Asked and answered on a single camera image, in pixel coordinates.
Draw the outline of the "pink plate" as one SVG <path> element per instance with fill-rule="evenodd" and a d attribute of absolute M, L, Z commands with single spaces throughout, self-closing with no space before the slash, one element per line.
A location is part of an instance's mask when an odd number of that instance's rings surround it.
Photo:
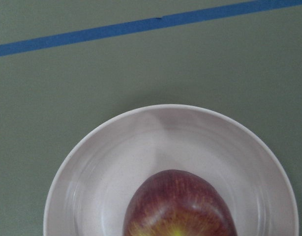
<path fill-rule="evenodd" d="M 208 181 L 240 236 L 299 234 L 290 181 L 260 138 L 214 111 L 168 104 L 116 116 L 74 147 L 49 190 L 44 235 L 120 236 L 134 192 L 169 169 Z"/>

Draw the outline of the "red apple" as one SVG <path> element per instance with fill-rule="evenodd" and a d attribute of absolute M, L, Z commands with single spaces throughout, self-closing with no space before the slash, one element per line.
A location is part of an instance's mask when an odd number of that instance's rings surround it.
<path fill-rule="evenodd" d="M 235 236 L 230 210 L 204 179 L 181 170 L 152 175 L 134 193 L 124 236 Z"/>

